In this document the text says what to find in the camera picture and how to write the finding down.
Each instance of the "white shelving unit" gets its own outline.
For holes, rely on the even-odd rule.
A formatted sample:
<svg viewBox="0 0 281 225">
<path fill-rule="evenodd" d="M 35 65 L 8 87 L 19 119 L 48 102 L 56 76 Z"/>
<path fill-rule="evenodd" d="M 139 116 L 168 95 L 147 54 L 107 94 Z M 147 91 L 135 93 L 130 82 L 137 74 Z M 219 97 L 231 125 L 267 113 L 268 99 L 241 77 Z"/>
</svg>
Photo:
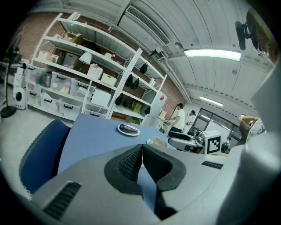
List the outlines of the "white shelving unit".
<svg viewBox="0 0 281 225">
<path fill-rule="evenodd" d="M 133 112 L 132 110 L 127 109 L 127 108 L 123 107 L 122 105 L 119 105 L 119 106 L 115 105 L 116 98 L 122 93 L 122 94 L 130 97 L 132 99 L 132 101 L 137 101 L 137 102 L 141 103 L 143 105 L 143 107 L 149 107 L 153 104 L 155 98 L 151 99 L 151 102 L 146 102 L 142 98 L 145 96 L 145 94 L 147 92 L 150 92 L 150 91 L 155 92 L 155 96 L 156 96 L 156 94 L 158 93 L 158 91 L 160 91 L 162 85 L 164 84 L 167 75 L 165 75 L 165 77 L 164 77 L 149 62 L 147 62 L 141 56 L 142 50 L 140 48 L 137 51 L 135 51 L 134 49 L 132 49 L 131 47 L 129 47 L 128 45 L 123 43 L 121 40 L 117 39 L 116 37 L 112 36 L 111 34 L 105 32 L 103 30 L 100 30 L 96 27 L 92 27 L 85 23 L 80 23 L 80 22 L 73 21 L 70 19 L 61 18 L 61 16 L 62 16 L 62 13 L 60 13 L 54 19 L 54 21 L 50 24 L 50 26 L 46 29 L 45 33 L 43 34 L 35 52 L 34 52 L 34 55 L 33 55 L 32 61 L 31 61 L 31 66 L 34 65 L 34 62 L 43 63 L 43 64 L 51 66 L 53 68 L 57 68 L 62 71 L 71 73 L 72 76 L 74 76 L 74 77 L 77 77 L 77 78 L 82 77 L 86 80 L 89 80 L 90 84 L 93 82 L 93 83 L 97 83 L 99 85 L 105 86 L 107 88 L 110 88 L 112 90 L 111 91 L 111 95 L 112 95 L 111 101 L 108 104 L 108 106 L 103 107 L 103 106 L 94 105 L 94 104 L 90 103 L 89 99 L 86 97 L 86 95 L 88 95 L 88 94 L 85 94 L 84 99 L 82 99 L 82 98 L 77 98 L 75 96 L 72 96 L 70 94 L 65 94 L 60 91 L 53 90 L 52 88 L 42 87 L 39 84 L 34 84 L 30 80 L 28 81 L 28 84 L 34 85 L 34 86 L 39 85 L 42 90 L 52 92 L 59 96 L 82 102 L 83 103 L 82 113 L 84 113 L 85 105 L 93 105 L 93 106 L 96 106 L 97 108 L 107 110 L 107 114 L 105 116 L 106 119 L 110 119 L 112 117 L 112 114 L 114 112 L 116 112 L 116 113 L 121 113 L 121 114 L 127 115 L 127 116 L 129 116 L 129 118 L 137 118 L 140 120 L 140 124 L 141 124 L 142 121 L 145 119 L 146 115 L 141 115 L 139 113 Z M 129 64 L 126 65 L 126 67 L 125 67 L 87 47 L 72 43 L 67 40 L 63 40 L 61 38 L 47 36 L 48 32 L 50 31 L 50 29 L 53 27 L 53 25 L 56 22 L 60 22 L 66 32 L 71 32 L 71 33 L 76 33 L 76 34 L 81 33 L 81 34 L 83 34 L 83 38 L 85 40 L 95 42 L 97 44 L 97 46 L 100 46 L 108 51 L 116 53 L 117 56 L 119 56 L 120 58 L 122 58 L 124 60 L 130 60 Z M 122 74 L 121 78 L 119 79 L 118 84 L 115 86 L 111 86 L 107 83 L 102 82 L 101 80 L 88 76 L 88 75 L 81 73 L 79 71 L 76 71 L 74 69 L 70 69 L 68 67 L 37 58 L 37 54 L 40 49 L 40 46 L 42 45 L 42 43 L 45 43 L 46 41 L 51 42 L 57 49 L 60 49 L 60 50 L 63 50 L 63 51 L 66 51 L 66 52 L 69 52 L 69 53 L 72 53 L 72 54 L 75 54 L 78 56 L 83 55 L 85 52 L 91 53 L 92 61 L 94 63 L 97 63 L 101 67 L 108 68 L 108 69 L 114 71 L 115 73 Z M 139 69 L 146 62 L 148 63 L 148 71 L 145 75 L 149 78 L 162 79 L 160 88 L 158 90 L 156 88 L 154 88 L 153 86 L 151 86 L 144 79 L 139 77 L 137 74 L 132 72 L 132 70 L 134 68 Z M 129 94 L 123 90 L 125 82 L 130 74 L 133 75 L 134 81 L 136 79 L 139 79 L 139 87 L 145 89 L 145 93 L 142 96 L 142 98 L 138 98 L 138 97 L 134 96 L 133 94 Z M 42 108 L 40 108 L 37 105 L 29 104 L 29 103 L 27 103 L 27 104 L 31 105 L 37 109 L 43 110 Z M 48 113 L 54 114 L 59 117 L 63 117 L 59 113 L 57 113 L 57 114 L 53 113 L 53 112 L 48 112 Z"/>
</svg>

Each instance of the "white lamp shade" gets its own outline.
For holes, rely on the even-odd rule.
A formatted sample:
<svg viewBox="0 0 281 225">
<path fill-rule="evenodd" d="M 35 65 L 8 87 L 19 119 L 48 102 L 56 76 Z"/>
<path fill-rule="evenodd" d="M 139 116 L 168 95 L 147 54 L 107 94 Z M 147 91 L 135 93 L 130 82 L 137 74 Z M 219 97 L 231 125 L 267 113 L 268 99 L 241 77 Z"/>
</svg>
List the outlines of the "white lamp shade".
<svg viewBox="0 0 281 225">
<path fill-rule="evenodd" d="M 89 52 L 85 52 L 80 58 L 79 60 L 83 63 L 86 63 L 86 64 L 91 64 L 91 60 L 92 60 L 92 54 L 89 53 Z"/>
</svg>

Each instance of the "speaker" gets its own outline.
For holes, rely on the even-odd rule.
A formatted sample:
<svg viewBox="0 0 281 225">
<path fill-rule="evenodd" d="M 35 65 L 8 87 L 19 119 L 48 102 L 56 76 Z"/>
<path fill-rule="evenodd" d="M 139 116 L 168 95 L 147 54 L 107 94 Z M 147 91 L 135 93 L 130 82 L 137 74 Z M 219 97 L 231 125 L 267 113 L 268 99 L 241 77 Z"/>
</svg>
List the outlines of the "speaker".
<svg viewBox="0 0 281 225">
<path fill-rule="evenodd" d="M 26 107 L 25 88 L 21 87 L 17 91 L 14 98 L 14 106 L 17 109 L 25 109 Z"/>
</svg>

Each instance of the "plate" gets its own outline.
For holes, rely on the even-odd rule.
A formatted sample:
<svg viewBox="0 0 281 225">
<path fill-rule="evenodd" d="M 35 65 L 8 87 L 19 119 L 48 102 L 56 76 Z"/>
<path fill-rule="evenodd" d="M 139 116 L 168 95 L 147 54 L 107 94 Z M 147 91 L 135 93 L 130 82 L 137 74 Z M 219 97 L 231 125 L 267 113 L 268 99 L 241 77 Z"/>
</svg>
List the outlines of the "plate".
<svg viewBox="0 0 281 225">
<path fill-rule="evenodd" d="M 138 132 L 138 133 L 136 133 L 136 134 L 126 133 L 126 132 L 123 132 L 122 130 L 120 130 L 119 126 L 120 126 L 120 125 L 118 125 L 117 129 L 118 129 L 121 133 L 126 134 L 126 135 L 128 135 L 128 136 L 138 136 L 138 135 L 140 135 L 140 133 L 141 133 L 141 132 Z M 130 125 L 126 125 L 126 126 L 138 130 L 136 127 L 133 127 L 133 126 L 130 126 Z"/>
</svg>

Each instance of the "black chair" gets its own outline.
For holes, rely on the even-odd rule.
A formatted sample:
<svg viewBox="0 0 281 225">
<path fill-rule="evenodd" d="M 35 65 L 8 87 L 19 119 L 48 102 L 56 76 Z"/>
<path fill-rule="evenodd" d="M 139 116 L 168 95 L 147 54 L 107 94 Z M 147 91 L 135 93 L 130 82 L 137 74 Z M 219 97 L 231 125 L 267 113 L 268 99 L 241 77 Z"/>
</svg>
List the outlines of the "black chair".
<svg viewBox="0 0 281 225">
<path fill-rule="evenodd" d="M 31 194 L 57 175 L 69 131 L 70 128 L 63 122 L 53 120 L 25 152 L 19 166 L 19 176 L 23 186 Z"/>
</svg>

